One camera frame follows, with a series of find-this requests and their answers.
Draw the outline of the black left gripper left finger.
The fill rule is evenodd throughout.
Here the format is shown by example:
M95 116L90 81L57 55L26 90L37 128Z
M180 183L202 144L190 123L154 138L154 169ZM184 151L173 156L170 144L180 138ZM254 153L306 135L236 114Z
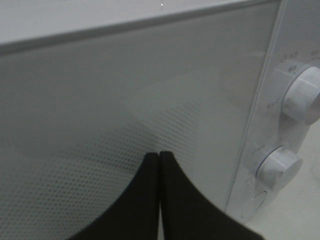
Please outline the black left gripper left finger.
M117 200L73 240L156 240L159 229L159 155L147 153Z

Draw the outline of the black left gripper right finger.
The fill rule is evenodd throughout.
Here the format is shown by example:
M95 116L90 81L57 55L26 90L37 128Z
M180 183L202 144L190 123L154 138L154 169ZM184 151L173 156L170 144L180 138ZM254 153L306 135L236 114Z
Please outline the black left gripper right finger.
M162 151L160 207L166 240L262 240L213 205L193 185L174 154Z

